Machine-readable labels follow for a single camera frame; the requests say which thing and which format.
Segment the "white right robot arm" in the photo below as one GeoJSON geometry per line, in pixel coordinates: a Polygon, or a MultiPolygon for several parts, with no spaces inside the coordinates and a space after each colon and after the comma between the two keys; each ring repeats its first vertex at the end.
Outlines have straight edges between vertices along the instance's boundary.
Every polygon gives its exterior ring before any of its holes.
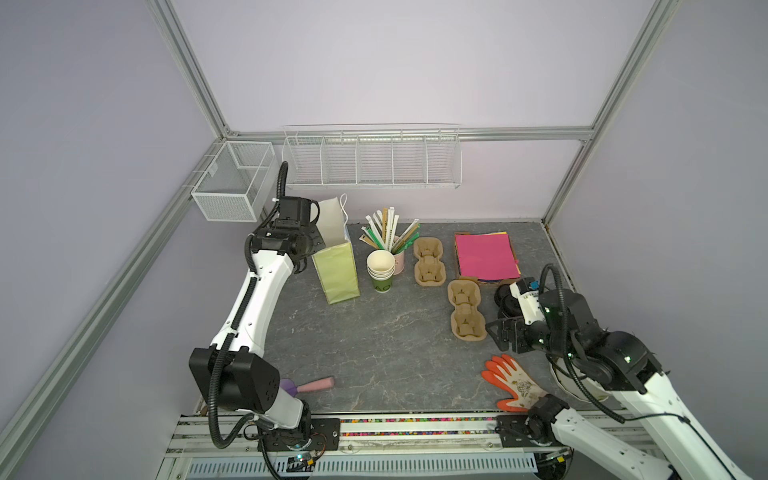
{"type": "Polygon", "coordinates": [[[519,427],[498,422],[501,436],[516,433],[538,446],[579,452],[620,479],[746,478],[686,407],[646,345],[630,333],[602,328],[587,300],[564,287],[557,266],[545,265],[539,279],[498,287],[495,303],[491,336],[502,354],[487,363],[483,375],[510,393],[501,409],[525,417],[519,427]],[[662,457],[594,425],[553,394],[534,397],[514,385],[520,368],[508,351],[542,352],[611,420],[638,423],[662,457]]]}

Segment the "green white paper bag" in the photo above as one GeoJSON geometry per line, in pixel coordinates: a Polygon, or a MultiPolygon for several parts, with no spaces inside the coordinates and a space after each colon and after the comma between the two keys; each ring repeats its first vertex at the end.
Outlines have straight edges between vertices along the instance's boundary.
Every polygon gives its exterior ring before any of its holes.
{"type": "Polygon", "coordinates": [[[325,247],[313,256],[313,264],[329,305],[360,296],[354,251],[348,234],[346,195],[319,202],[317,227],[325,247]]]}

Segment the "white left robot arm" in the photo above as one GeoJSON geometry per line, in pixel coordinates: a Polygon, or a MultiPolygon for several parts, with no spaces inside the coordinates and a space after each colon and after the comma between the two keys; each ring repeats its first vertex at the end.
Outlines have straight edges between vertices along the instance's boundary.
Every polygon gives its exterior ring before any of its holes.
{"type": "Polygon", "coordinates": [[[309,407],[281,387],[278,369],[264,358],[283,287],[325,247],[320,205],[287,195],[288,172],[288,163],[281,163],[275,204],[244,242],[247,272],[232,310],[211,344],[194,349],[189,358],[218,449],[229,447],[249,424],[291,435],[299,445],[310,439],[309,407]]]}

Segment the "paper cups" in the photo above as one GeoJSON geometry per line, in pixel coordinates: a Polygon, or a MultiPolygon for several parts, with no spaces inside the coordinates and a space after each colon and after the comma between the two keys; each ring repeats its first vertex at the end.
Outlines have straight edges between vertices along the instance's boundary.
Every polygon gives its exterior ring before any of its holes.
{"type": "Polygon", "coordinates": [[[367,257],[366,267],[375,291],[389,292],[396,267],[394,255],[386,250],[376,250],[367,257]]]}

